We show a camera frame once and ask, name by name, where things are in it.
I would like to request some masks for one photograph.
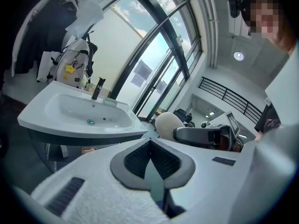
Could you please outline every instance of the black railing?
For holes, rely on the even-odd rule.
[[[262,112],[247,99],[213,80],[203,77],[199,88],[230,104],[255,124],[261,118]]]

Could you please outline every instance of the white sink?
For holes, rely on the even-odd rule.
[[[103,97],[53,81],[21,112],[21,126],[75,138],[116,138],[147,132],[125,103],[103,103]]]

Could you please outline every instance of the white backpack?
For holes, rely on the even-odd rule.
[[[45,83],[57,80],[79,88],[89,61],[88,43],[76,39],[63,50],[63,53],[43,52],[37,80]]]
[[[65,48],[64,53],[56,59],[56,80],[79,88],[89,61],[89,46],[87,41],[76,39]]]

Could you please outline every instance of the security camera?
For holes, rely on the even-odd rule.
[[[205,122],[202,122],[200,126],[201,126],[202,128],[206,128],[206,127],[209,126],[209,125],[210,125],[210,122],[209,122],[209,121],[205,121]]]
[[[242,0],[228,0],[230,15],[232,16],[232,18],[236,18],[240,15],[241,1]]]

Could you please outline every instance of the black shirt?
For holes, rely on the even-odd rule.
[[[265,107],[260,120],[254,127],[256,131],[266,133],[271,129],[276,129],[280,126],[280,120],[273,105]]]

